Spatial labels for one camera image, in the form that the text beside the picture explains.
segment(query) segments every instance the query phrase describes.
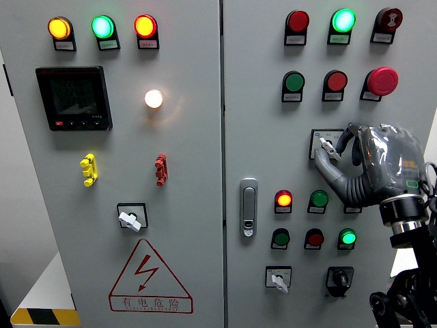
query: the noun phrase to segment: glowing white light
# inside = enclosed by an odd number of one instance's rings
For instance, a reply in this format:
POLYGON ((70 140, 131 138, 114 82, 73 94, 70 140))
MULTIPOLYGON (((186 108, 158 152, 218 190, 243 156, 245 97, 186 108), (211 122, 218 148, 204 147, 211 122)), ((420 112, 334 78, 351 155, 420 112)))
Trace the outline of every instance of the glowing white light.
POLYGON ((158 108, 163 103, 164 97, 159 90, 150 90, 145 94, 144 101, 151 108, 158 108))

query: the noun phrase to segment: red indicator light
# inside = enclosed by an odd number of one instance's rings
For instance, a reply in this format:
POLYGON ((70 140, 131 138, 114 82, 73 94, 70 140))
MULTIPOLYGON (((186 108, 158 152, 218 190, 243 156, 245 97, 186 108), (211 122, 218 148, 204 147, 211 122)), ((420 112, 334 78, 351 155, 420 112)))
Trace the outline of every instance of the red indicator light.
POLYGON ((313 234, 308 238, 308 244, 314 247, 320 246, 321 244, 323 244, 324 241, 325 238, 322 234, 313 234))
POLYGON ((367 87, 376 96, 386 96, 395 91, 399 76, 391 67, 379 67, 370 73, 367 87))
POLYGON ((140 15, 135 19, 134 28, 140 38, 151 38, 156 33, 156 20, 150 15, 140 15))
POLYGON ((274 197, 274 200, 278 206, 288 207, 293 202, 292 193, 290 193, 288 190, 278 191, 274 197))
POLYGON ((309 16, 306 12, 296 10, 288 16, 287 24, 293 32, 303 32, 309 25, 309 16))
POLYGON ((385 8, 378 13, 376 22, 385 32, 394 32, 401 26, 403 18, 402 12, 399 9, 385 8))
POLYGON ((348 84, 347 76, 342 72, 336 72, 328 78, 328 87, 332 91, 340 91, 348 84))

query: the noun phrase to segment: illuminated indicator light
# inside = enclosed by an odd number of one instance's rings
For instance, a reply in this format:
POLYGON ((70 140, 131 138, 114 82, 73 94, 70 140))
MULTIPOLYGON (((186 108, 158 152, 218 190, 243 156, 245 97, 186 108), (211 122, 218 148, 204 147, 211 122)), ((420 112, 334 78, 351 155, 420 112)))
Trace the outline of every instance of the illuminated indicator light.
POLYGON ((306 12, 292 12, 288 19, 288 27, 296 33, 303 32, 309 25, 309 16, 306 12))
POLYGON ((278 234, 275 236, 274 242, 279 246, 285 246, 290 242, 290 236, 286 234, 278 234))
POLYGON ((324 207, 328 203, 328 194, 325 191, 315 191, 310 197, 311 203, 317 207, 324 207))
POLYGON ((140 15, 135 19, 134 28, 140 38, 150 38, 156 32, 156 21, 150 15, 140 15))
POLYGON ((355 231, 352 229, 345 229, 343 232, 341 232, 340 239, 346 245, 355 243, 356 241, 355 231))
POLYGON ((351 9, 340 9, 333 17, 333 27, 339 33, 349 32, 355 25, 355 13, 351 9))
POLYGON ((150 90, 145 94, 144 101, 151 108, 158 108, 163 103, 164 97, 159 90, 150 90))
POLYGON ((332 74, 328 79, 328 87, 332 91, 340 91, 348 84, 348 79, 344 73, 336 72, 332 74))
POLYGON ((279 206, 290 206, 292 200, 292 193, 290 193, 288 190, 278 191, 275 196, 275 201, 279 206))
POLYGON ((367 79, 367 87, 376 96, 386 96, 395 91, 399 82, 397 72, 391 67, 379 67, 372 71, 367 79))
POLYGON ((321 234, 313 234, 308 238, 308 244, 314 247, 320 246, 324 241, 325 238, 321 234))
POLYGON ((417 181, 414 181, 414 180, 408 180, 407 181, 407 187, 408 188, 418 189, 419 188, 419 183, 417 181))
POLYGON ((285 86, 289 91, 296 92, 302 89, 304 84, 304 80, 302 75, 300 74, 290 74, 289 77, 285 80, 285 86))
POLYGON ((53 17, 48 22, 48 32, 57 40, 64 40, 71 34, 69 22, 62 17, 53 17))
POLYGON ((107 39, 114 33, 114 23, 108 16, 97 16, 91 24, 94 34, 100 39, 107 39))

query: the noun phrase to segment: meter display screen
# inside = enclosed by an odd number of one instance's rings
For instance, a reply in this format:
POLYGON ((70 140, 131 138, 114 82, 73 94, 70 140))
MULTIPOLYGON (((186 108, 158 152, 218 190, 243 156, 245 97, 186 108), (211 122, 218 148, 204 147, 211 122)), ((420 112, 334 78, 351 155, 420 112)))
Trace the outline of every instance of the meter display screen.
POLYGON ((102 66, 37 68, 36 77, 52 131, 112 129, 102 66))

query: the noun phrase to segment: high voltage warning symbol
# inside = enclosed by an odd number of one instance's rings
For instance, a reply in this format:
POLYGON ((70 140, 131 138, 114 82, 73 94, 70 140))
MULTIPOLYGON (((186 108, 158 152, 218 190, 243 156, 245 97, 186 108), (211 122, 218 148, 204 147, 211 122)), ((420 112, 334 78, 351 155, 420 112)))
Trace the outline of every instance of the high voltage warning symbol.
POLYGON ((109 294, 114 312, 193 313, 193 298, 145 239, 140 239, 109 294))

